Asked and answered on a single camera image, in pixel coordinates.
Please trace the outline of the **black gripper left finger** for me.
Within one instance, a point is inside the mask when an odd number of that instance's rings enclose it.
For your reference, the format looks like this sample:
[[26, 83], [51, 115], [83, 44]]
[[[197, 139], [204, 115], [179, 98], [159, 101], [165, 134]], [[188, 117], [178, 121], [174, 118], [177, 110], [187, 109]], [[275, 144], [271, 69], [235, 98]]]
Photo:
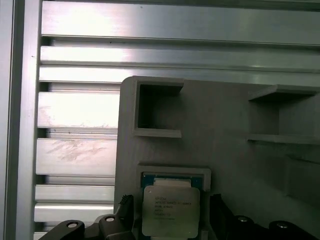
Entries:
[[99, 216], [86, 227], [80, 220], [66, 220], [53, 228], [55, 240], [134, 240], [134, 196], [123, 195], [114, 214]]

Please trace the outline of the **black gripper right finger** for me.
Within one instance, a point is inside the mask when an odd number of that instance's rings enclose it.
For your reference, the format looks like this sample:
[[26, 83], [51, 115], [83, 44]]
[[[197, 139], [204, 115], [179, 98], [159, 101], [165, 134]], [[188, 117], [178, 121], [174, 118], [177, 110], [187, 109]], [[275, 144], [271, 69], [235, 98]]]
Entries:
[[234, 215], [220, 194], [209, 200], [209, 223], [218, 240], [315, 240], [299, 226], [283, 220], [265, 228], [244, 215]]

